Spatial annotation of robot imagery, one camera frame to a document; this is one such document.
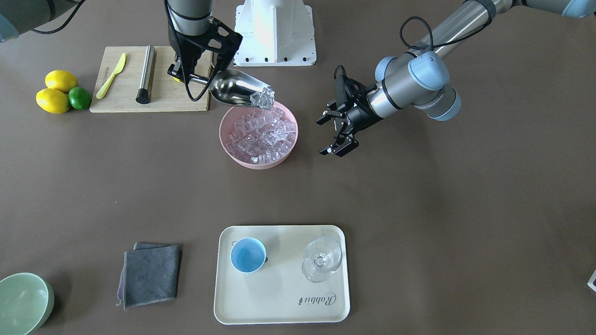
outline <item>stainless steel muddler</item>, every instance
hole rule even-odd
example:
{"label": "stainless steel muddler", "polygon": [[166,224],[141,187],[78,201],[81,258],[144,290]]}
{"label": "stainless steel muddler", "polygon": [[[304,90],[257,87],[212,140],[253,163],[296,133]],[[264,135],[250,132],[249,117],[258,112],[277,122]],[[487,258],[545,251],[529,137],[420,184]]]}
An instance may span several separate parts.
{"label": "stainless steel muddler", "polygon": [[151,101],[151,81],[153,79],[153,70],[155,68],[155,48],[152,45],[147,46],[145,52],[145,64],[141,73],[141,84],[136,94],[136,101],[140,104],[148,104]]}

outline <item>metal tube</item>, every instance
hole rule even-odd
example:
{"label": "metal tube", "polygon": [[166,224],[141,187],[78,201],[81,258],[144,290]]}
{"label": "metal tube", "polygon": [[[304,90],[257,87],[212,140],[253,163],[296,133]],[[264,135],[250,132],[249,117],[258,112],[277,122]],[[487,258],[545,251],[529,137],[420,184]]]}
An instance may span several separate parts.
{"label": "metal tube", "polygon": [[147,46],[145,51],[145,61],[143,71],[141,72],[141,83],[139,91],[136,94],[136,101],[140,104],[148,104],[151,101],[151,79],[153,78],[153,69],[155,68],[155,48],[152,45]]}
{"label": "metal tube", "polygon": [[202,85],[207,85],[207,83],[209,83],[208,77],[205,77],[202,75],[195,75],[194,73],[191,73],[190,75],[188,75],[188,78],[190,79],[190,81],[199,83]]}

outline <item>knife handle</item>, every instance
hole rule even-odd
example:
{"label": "knife handle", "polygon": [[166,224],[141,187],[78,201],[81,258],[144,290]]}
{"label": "knife handle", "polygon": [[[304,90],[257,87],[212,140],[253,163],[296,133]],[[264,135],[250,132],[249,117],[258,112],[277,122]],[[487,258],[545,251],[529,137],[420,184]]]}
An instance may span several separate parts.
{"label": "knife handle", "polygon": [[96,98],[102,99],[103,97],[105,97],[105,94],[108,93],[108,90],[110,89],[110,85],[111,85],[112,81],[114,81],[115,77],[116,77],[116,74],[114,74],[114,73],[112,73],[110,75],[110,77],[108,77],[108,80],[106,80],[105,83],[103,84],[103,86],[100,88],[100,90],[97,91],[97,94],[95,95]]}

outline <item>beige tray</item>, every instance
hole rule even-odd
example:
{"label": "beige tray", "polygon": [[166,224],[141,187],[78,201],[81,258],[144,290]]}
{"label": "beige tray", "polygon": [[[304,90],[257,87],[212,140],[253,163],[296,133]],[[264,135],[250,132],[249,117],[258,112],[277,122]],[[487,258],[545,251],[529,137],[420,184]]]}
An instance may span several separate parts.
{"label": "beige tray", "polygon": [[[188,98],[184,84],[174,80],[167,74],[167,69],[174,61],[174,50],[170,46],[156,46],[156,63],[151,89],[151,102],[140,104],[135,101],[139,90],[141,72],[145,61],[146,46],[107,46],[104,58],[101,60],[100,71],[93,91],[90,111],[94,113],[128,113],[128,112],[156,112],[156,111],[205,111],[209,110],[209,94],[205,94],[199,101],[193,102]],[[110,90],[103,99],[97,99],[95,94],[114,70],[122,53],[126,53],[124,70],[116,76]],[[195,73],[208,76],[212,53],[205,51],[197,63]],[[196,97],[203,85],[191,83],[190,89]]]}
{"label": "beige tray", "polygon": [[[306,246],[332,236],[342,247],[342,265],[329,279],[312,283],[302,274]],[[232,266],[233,244],[254,237],[265,245],[267,262],[243,274]],[[223,324],[340,322],[350,312],[346,238],[334,225],[231,226],[219,237],[213,313]]]}

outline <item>folded towel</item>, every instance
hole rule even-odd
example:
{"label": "folded towel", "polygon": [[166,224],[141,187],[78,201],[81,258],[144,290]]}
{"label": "folded towel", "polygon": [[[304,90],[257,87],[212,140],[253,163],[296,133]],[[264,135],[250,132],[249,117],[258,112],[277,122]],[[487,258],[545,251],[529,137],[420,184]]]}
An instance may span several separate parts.
{"label": "folded towel", "polygon": [[177,245],[135,243],[124,252],[117,297],[127,307],[172,300],[178,288],[180,251]]}

